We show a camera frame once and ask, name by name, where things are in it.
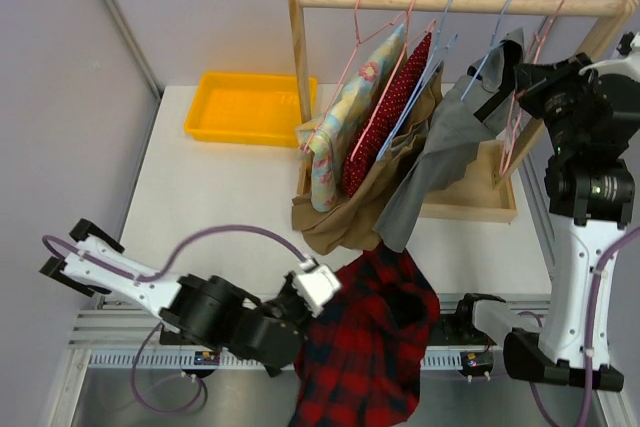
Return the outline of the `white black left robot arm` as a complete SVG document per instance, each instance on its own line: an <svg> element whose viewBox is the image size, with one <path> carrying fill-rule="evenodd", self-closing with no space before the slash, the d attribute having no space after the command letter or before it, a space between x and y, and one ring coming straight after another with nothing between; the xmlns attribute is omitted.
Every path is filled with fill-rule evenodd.
<svg viewBox="0 0 640 427"><path fill-rule="evenodd" d="M297 258L297 270L286 275L276 297L262 301L219 276L203 279L171 273L186 247L225 232L268 237ZM198 231L178 244L161 270L125 257L117 241L86 219L70 235L72 243L43 237L51 256L41 274L86 296L117 294L184 341L210 350L225 348L239 359L262 364L272 377L295 361L311 320L341 288L327 266L278 234L256 226L222 225Z"/></svg>

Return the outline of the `red black plaid skirt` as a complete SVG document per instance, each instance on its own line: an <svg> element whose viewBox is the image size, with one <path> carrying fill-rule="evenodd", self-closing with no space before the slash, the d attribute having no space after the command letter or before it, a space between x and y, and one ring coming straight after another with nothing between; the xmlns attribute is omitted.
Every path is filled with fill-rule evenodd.
<svg viewBox="0 0 640 427"><path fill-rule="evenodd" d="M336 273L341 290L311 324L294 369L292 426L394 426L420 400L439 299L408 251L384 244Z"/></svg>

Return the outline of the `grey skirt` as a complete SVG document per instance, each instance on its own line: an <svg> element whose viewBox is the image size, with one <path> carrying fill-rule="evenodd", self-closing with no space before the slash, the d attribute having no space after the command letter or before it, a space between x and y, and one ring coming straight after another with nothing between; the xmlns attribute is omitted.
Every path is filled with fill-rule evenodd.
<svg viewBox="0 0 640 427"><path fill-rule="evenodd" d="M380 214L374 231L389 249L406 247L421 204L432 191L461 180L479 144L506 127L514 66L525 53L524 30L506 34L486 60L471 64L435 108L422 152Z"/></svg>

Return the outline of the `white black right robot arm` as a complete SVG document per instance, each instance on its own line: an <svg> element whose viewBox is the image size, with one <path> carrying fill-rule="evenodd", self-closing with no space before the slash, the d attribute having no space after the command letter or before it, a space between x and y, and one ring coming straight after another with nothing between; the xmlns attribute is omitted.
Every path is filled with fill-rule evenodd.
<svg viewBox="0 0 640 427"><path fill-rule="evenodd" d="M503 352L509 377L532 383L618 392L607 338L612 274L634 237L635 182L623 153L639 128L639 37L624 34L614 59L584 53L515 69L521 108L544 123L553 152L545 171L555 239L551 302L530 327L496 296L468 294L456 336L485 335Z"/></svg>

